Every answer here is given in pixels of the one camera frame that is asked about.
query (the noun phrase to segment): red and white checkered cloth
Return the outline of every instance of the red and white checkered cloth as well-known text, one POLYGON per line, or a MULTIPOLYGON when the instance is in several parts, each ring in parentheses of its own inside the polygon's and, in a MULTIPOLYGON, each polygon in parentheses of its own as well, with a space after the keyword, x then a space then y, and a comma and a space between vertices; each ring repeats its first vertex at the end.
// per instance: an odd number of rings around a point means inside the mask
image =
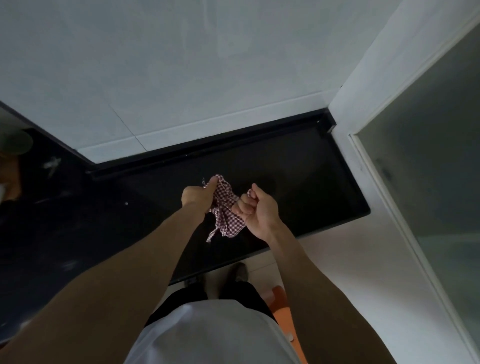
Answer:
MULTIPOLYGON (((230 210, 239 200, 239 197, 233 193, 232 186, 222 175, 216 174, 216 176, 218 177, 218 183, 213 193, 212 207, 210 207, 210 212, 215 215, 216 222, 215 230, 208 235, 208 243, 211 242, 217 230, 220 230, 222 236, 233 238, 245 227, 243 220, 230 210)), ((203 184, 205 188, 207 186, 205 179, 203 184)))

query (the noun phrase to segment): black pants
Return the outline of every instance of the black pants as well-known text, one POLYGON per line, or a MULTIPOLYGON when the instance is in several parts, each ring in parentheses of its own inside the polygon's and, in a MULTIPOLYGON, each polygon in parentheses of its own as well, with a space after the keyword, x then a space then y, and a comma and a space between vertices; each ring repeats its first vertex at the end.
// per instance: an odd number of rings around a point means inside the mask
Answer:
MULTIPOLYGON (((173 292, 165 302, 150 315, 145 326, 165 317, 185 303, 207 299, 207 294, 201 283, 191 284, 186 288, 173 292)), ((255 287, 248 282, 227 282, 222 292, 220 292, 219 299, 238 301, 243 306, 260 311, 275 320, 265 301, 260 297, 255 287)))

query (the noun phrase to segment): glossy black surface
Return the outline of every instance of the glossy black surface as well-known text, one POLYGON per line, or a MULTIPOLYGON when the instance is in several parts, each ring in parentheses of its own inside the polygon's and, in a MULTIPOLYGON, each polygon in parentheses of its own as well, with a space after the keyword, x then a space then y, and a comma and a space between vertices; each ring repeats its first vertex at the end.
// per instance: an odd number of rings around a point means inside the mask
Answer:
MULTIPOLYGON (((24 195, 0 205, 0 341, 75 276, 135 243, 180 208, 185 186, 201 185, 213 174, 222 174, 237 194, 257 182, 275 197, 296 236, 369 213, 332 137, 311 115, 200 143, 182 158, 115 168, 111 175, 101 173, 101 181, 92 178, 95 173, 85 174, 74 156, 33 134, 34 149, 21 159, 24 195), (53 155, 62 162, 48 178, 41 165, 53 155)), ((214 225, 213 215, 207 215, 172 283, 267 249, 247 229, 233 239, 218 233, 207 243, 214 225)))

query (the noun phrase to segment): person's right arm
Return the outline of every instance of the person's right arm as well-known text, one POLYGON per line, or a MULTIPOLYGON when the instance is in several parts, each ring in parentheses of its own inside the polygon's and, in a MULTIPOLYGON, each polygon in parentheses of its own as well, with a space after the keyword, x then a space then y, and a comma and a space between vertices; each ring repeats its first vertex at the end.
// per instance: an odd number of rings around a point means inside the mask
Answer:
POLYGON ((305 254, 272 196, 253 184, 251 197, 244 194, 232 211, 270 246, 309 363, 395 363, 375 330, 305 254))

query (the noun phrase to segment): orange plastic stool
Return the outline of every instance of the orange plastic stool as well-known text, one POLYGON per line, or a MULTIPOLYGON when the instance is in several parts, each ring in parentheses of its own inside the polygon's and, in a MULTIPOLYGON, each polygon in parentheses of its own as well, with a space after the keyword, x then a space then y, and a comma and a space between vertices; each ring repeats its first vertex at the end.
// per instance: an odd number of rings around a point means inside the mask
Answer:
POLYGON ((282 329, 283 333, 287 339, 290 340, 290 344, 292 344, 293 348, 297 352, 300 361, 304 364, 307 364, 307 360, 305 359, 305 355, 300 347, 297 333, 295 332, 295 328, 293 326, 292 315, 290 313, 290 307, 288 306, 287 301, 287 294, 281 286, 273 287, 272 292, 275 299, 268 307, 270 308, 270 311, 272 311, 273 316, 278 322, 278 325, 282 329))

